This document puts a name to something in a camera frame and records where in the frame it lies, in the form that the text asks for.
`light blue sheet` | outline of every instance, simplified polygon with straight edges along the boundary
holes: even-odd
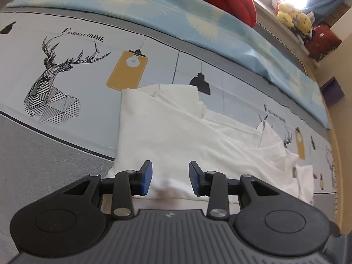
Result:
[[[15,0],[7,6],[88,11],[156,29],[263,76],[330,127],[316,82],[251,27],[202,0]]]

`yellow lamp print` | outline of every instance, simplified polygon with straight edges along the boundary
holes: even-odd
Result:
[[[303,136],[302,136],[302,133],[300,132],[298,127],[295,130],[295,136],[296,136],[298,155],[300,156],[300,159],[305,160],[306,159],[306,153],[305,153],[305,150],[304,150]]]
[[[147,62],[148,58],[142,54],[140,48],[136,51],[124,51],[106,82],[106,86],[118,91],[126,88],[136,89]]]

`gray ribbed plate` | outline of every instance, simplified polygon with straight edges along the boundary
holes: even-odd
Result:
[[[204,217],[201,210],[140,210],[127,221],[115,221],[90,249],[65,258],[45,259],[21,253],[12,264],[327,264],[318,253],[279,259],[242,243],[224,221]]]

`yellow plush toy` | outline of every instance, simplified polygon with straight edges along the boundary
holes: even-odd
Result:
[[[296,28],[299,29],[303,35],[309,34],[312,29],[312,22],[306,14],[300,13],[297,14],[297,25]]]
[[[284,13],[287,13],[287,14],[290,14],[291,12],[294,11],[294,7],[293,7],[292,4],[286,3],[286,2],[283,2],[283,1],[279,1],[278,8],[279,8],[279,12],[284,12]]]
[[[284,26],[290,29],[296,28],[303,35],[309,35],[312,29],[312,22],[306,14],[303,14],[300,9],[283,0],[278,2],[277,8],[279,10],[277,18]]]
[[[293,24],[292,18],[290,17],[289,14],[284,13],[284,12],[279,12],[277,14],[277,18],[280,22],[284,24],[285,27],[288,28],[293,28],[295,25]]]

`black pendant lamp print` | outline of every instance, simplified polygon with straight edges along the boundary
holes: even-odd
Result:
[[[8,24],[5,28],[3,28],[1,31],[0,31],[0,34],[3,34],[3,35],[7,35],[11,30],[12,30],[12,26],[16,23],[16,21],[14,21],[13,23],[11,24]]]
[[[199,92],[203,92],[207,95],[211,95],[209,83],[205,81],[205,77],[202,74],[202,64],[203,64],[203,61],[201,61],[200,63],[200,72],[198,73],[197,77],[192,78],[189,85],[197,86]]]

